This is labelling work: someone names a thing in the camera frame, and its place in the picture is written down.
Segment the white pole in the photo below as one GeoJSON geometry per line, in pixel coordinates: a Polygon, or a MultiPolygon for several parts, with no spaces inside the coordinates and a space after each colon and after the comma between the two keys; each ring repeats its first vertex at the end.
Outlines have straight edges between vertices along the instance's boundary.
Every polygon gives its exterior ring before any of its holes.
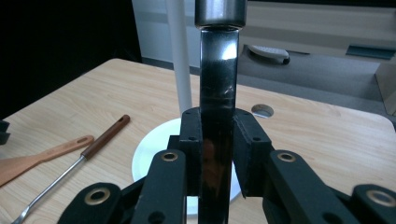
{"type": "Polygon", "coordinates": [[[166,9],[171,33],[172,56],[181,116],[185,110],[192,108],[184,0],[166,0],[166,9]]]}

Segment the wooden handle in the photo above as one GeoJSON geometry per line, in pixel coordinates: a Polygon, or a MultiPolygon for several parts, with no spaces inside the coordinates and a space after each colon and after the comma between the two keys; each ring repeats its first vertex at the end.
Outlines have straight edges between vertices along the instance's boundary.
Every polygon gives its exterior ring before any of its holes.
{"type": "Polygon", "coordinates": [[[96,152],[98,152],[110,139],[114,137],[129,121],[131,118],[128,115],[122,116],[116,123],[114,123],[107,131],[105,131],[96,141],[92,143],[87,149],[81,152],[86,160],[89,160],[96,152]]]}
{"type": "Polygon", "coordinates": [[[85,147],[93,142],[92,135],[85,135],[80,138],[76,138],[70,142],[61,144],[57,147],[50,148],[37,154],[35,157],[39,162],[50,161],[54,158],[60,157],[71,151],[77,150],[79,148],[85,147]]]}

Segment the wall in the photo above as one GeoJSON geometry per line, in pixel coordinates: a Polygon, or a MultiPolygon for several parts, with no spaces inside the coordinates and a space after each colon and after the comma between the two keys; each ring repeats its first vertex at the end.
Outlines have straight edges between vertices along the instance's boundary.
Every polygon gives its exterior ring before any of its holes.
{"type": "MultiPolygon", "coordinates": [[[[172,46],[165,1],[132,0],[142,57],[171,63],[172,46]]],[[[199,67],[200,32],[194,25],[194,4],[195,0],[184,0],[190,66],[199,67]]]]}

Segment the wooden table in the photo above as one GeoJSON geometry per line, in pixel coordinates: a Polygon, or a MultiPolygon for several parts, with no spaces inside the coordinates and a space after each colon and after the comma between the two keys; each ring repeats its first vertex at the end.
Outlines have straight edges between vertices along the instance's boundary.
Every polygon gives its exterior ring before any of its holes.
{"type": "MultiPolygon", "coordinates": [[[[191,76],[191,88],[198,106],[198,76],[191,76]]],[[[299,153],[329,186],[347,194],[363,183],[396,190],[396,134],[387,119],[245,86],[238,86],[236,104],[247,111],[255,104],[271,106],[275,114],[257,120],[274,147],[299,153]]],[[[77,193],[93,183],[123,189],[134,182],[132,158],[139,142],[179,117],[174,72],[111,60],[6,118],[11,136],[0,146],[0,159],[36,154],[85,134],[98,137],[123,114],[132,122],[47,195],[25,223],[55,223],[77,193]]],[[[0,188],[0,223],[14,220],[81,151],[40,164],[0,188]]],[[[265,223],[261,204],[259,198],[239,196],[230,205],[230,223],[265,223]]]]}

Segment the white plate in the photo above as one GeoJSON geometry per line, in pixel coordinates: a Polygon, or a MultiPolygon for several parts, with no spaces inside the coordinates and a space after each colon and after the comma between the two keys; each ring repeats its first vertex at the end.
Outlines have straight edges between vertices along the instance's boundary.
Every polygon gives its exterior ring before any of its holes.
{"type": "MultiPolygon", "coordinates": [[[[137,149],[134,152],[134,158],[132,160],[132,176],[134,181],[137,181],[147,175],[154,155],[159,151],[165,150],[168,146],[169,136],[180,134],[180,123],[181,119],[169,120],[149,132],[148,135],[143,138],[139,146],[137,146],[137,149]]],[[[230,201],[233,200],[240,192],[241,189],[239,188],[235,169],[233,167],[230,201]]],[[[198,198],[188,197],[187,215],[194,216],[197,214],[198,198]]]]}

